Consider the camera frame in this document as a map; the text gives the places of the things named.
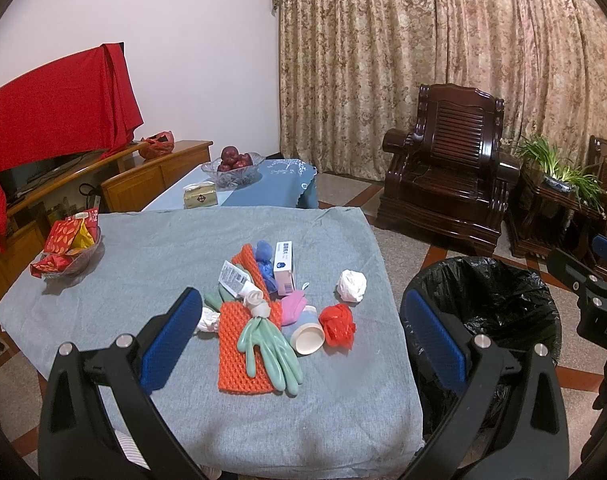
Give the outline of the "red snack packets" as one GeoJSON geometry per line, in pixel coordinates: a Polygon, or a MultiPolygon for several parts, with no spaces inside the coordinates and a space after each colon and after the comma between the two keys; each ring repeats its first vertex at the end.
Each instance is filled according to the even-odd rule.
{"type": "Polygon", "coordinates": [[[97,208],[57,220],[50,229],[40,258],[30,264],[30,274],[34,278],[40,278],[42,272],[64,270],[75,255],[96,243],[97,228],[97,208]]]}

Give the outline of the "white paper cup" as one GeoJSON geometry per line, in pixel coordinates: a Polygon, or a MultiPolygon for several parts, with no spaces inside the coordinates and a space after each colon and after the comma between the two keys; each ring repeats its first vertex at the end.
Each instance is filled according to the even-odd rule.
{"type": "Polygon", "coordinates": [[[324,328],[313,306],[304,307],[296,322],[282,326],[282,334],[299,356],[309,356],[325,344],[324,328]]]}

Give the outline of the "white blue toothpaste tube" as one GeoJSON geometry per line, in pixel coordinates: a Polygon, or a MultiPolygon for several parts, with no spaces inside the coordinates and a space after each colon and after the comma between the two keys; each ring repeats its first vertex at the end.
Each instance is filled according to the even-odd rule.
{"type": "Polygon", "coordinates": [[[262,290],[253,283],[250,274],[230,261],[223,262],[218,284],[235,298],[240,298],[246,306],[258,307],[264,301],[262,290]]]}

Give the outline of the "red orange plastic bag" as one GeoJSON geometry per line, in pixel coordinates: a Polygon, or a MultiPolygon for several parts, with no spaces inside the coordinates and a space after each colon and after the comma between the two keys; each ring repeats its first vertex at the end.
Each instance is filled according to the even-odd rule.
{"type": "Polygon", "coordinates": [[[161,156],[169,155],[174,150],[174,135],[171,131],[161,131],[154,136],[140,141],[138,154],[144,160],[151,160],[161,156]]]}

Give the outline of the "pink mesh sponge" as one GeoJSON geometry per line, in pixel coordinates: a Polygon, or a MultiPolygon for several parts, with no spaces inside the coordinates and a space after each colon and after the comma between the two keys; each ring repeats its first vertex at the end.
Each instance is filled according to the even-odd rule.
{"type": "Polygon", "coordinates": [[[280,321],[280,324],[289,326],[297,323],[307,304],[303,289],[295,289],[290,294],[282,297],[282,300],[280,300],[280,306],[282,307],[282,321],[280,321]]]}

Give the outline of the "green rubber glove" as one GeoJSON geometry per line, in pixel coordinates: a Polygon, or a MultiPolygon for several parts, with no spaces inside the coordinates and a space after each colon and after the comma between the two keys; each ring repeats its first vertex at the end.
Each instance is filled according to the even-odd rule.
{"type": "Polygon", "coordinates": [[[273,388],[297,396],[303,382],[302,368],[290,343],[268,318],[249,320],[237,341],[237,350],[245,354],[246,374],[250,378],[256,377],[256,347],[273,388]]]}
{"type": "Polygon", "coordinates": [[[215,312],[221,311],[224,302],[237,300],[237,298],[231,295],[221,284],[218,284],[213,292],[204,292],[202,298],[204,298],[204,304],[208,308],[215,310],[215,312]]]}

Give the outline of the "white tissue ball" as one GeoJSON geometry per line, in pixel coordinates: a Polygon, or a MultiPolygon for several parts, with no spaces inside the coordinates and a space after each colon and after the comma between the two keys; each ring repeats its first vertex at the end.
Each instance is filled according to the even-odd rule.
{"type": "Polygon", "coordinates": [[[336,284],[337,294],[346,304],[358,304],[364,298],[366,276],[357,271],[343,270],[336,284]]]}

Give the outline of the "white blue medicine box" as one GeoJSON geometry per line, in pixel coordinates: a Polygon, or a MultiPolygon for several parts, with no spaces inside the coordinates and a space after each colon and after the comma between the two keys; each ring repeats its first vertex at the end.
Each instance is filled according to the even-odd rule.
{"type": "Polygon", "coordinates": [[[284,297],[296,289],[294,279],[294,257],[292,241],[277,242],[274,252],[273,273],[277,286],[277,295],[284,297]]]}

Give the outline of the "beige patterned curtain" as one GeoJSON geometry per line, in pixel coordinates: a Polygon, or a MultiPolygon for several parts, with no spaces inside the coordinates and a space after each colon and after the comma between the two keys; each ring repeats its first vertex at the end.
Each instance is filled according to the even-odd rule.
{"type": "Polygon", "coordinates": [[[274,0],[282,154],[381,180],[421,84],[505,103],[503,138],[541,134],[569,162],[607,139],[607,16],[596,0],[274,0]]]}

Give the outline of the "large orange foam net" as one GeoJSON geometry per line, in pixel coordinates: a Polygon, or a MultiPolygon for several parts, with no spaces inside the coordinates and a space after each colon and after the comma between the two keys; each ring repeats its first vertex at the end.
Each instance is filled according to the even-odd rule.
{"type": "Polygon", "coordinates": [[[250,318],[249,311],[241,302],[224,302],[221,308],[220,328],[218,329],[218,339],[220,339],[218,388],[223,392],[263,394],[274,391],[259,348],[254,348],[256,356],[256,376],[254,377],[247,375],[245,353],[237,349],[238,338],[250,318]]]}

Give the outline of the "red plastic bag ball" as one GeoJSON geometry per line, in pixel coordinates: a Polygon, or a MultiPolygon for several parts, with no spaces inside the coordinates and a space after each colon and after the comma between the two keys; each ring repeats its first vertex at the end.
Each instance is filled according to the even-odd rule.
{"type": "Polygon", "coordinates": [[[335,304],[325,308],[319,316],[325,342],[333,348],[351,350],[354,344],[355,327],[352,311],[346,304],[335,304]]]}

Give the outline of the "narrow orange foam net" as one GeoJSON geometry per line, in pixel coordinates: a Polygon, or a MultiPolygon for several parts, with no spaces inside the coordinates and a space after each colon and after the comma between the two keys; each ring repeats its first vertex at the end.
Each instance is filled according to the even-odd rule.
{"type": "Polygon", "coordinates": [[[270,293],[265,286],[256,258],[254,258],[252,246],[250,244],[242,246],[241,251],[233,257],[232,262],[240,264],[251,275],[253,284],[263,292],[263,297],[270,300],[270,293]]]}

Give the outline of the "blue plastic glove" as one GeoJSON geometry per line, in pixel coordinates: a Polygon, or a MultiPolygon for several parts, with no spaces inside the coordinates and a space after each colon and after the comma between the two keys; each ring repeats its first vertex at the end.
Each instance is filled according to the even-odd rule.
{"type": "Polygon", "coordinates": [[[264,284],[268,292],[273,295],[278,291],[278,286],[273,270],[273,248],[265,240],[259,240],[253,249],[253,255],[256,259],[256,265],[259,268],[264,284]]]}

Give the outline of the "glass fruit bowl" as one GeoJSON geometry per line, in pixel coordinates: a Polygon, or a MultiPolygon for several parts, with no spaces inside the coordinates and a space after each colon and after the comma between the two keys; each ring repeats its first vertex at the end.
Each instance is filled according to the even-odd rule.
{"type": "Polygon", "coordinates": [[[265,158],[256,152],[249,152],[248,155],[251,160],[249,166],[220,171],[218,166],[221,165],[222,158],[218,158],[212,160],[212,162],[204,162],[201,165],[201,170],[215,184],[218,191],[235,190],[235,188],[253,184],[261,179],[259,168],[265,158]]]}

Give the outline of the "small white tissue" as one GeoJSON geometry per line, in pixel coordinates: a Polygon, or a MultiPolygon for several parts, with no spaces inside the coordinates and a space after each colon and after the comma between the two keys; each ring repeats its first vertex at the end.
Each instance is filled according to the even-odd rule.
{"type": "Polygon", "coordinates": [[[205,334],[216,334],[220,328],[220,316],[221,313],[212,310],[209,307],[203,307],[201,309],[200,319],[195,327],[194,334],[205,333],[205,334]]]}

